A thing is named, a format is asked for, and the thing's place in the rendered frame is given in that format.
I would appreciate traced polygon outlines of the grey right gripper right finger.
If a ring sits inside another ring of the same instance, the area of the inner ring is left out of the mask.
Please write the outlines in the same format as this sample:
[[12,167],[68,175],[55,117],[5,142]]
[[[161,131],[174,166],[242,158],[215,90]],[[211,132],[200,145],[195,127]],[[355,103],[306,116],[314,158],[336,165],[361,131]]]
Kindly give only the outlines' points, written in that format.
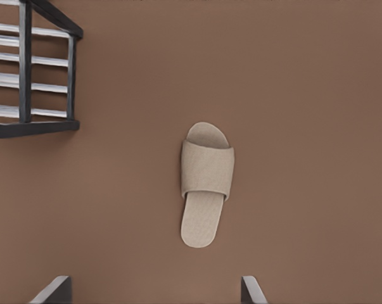
[[241,304],[268,304],[268,301],[252,275],[241,277]]

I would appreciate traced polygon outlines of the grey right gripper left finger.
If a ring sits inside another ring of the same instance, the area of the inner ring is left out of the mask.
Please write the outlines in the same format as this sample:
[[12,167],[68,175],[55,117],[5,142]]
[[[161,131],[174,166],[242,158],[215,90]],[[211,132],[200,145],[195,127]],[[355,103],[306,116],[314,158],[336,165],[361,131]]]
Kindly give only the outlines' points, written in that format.
[[72,304],[72,278],[57,276],[29,304]]

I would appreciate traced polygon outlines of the black shoe rack, white slats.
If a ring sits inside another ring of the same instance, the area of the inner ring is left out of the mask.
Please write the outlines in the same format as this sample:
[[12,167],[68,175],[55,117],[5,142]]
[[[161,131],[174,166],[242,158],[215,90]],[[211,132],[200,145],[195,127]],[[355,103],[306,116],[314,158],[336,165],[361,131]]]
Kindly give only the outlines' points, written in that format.
[[[0,53],[0,61],[18,64],[18,73],[0,73],[0,87],[18,89],[18,106],[0,105],[0,139],[78,130],[75,119],[77,41],[83,29],[49,0],[0,0],[0,5],[16,6],[19,24],[0,23],[0,46],[18,48],[18,53]],[[68,58],[32,55],[32,36],[66,38]],[[67,69],[66,86],[32,82],[32,65]],[[64,111],[33,108],[32,91],[66,94]]]

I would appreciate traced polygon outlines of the beige open-toe slipper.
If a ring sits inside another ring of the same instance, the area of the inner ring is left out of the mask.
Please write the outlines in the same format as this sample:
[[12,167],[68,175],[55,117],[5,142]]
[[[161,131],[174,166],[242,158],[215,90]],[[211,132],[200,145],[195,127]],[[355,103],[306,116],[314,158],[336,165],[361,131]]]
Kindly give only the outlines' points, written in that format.
[[208,122],[190,128],[181,151],[181,238],[187,246],[204,248],[215,239],[234,163],[234,148],[219,128]]

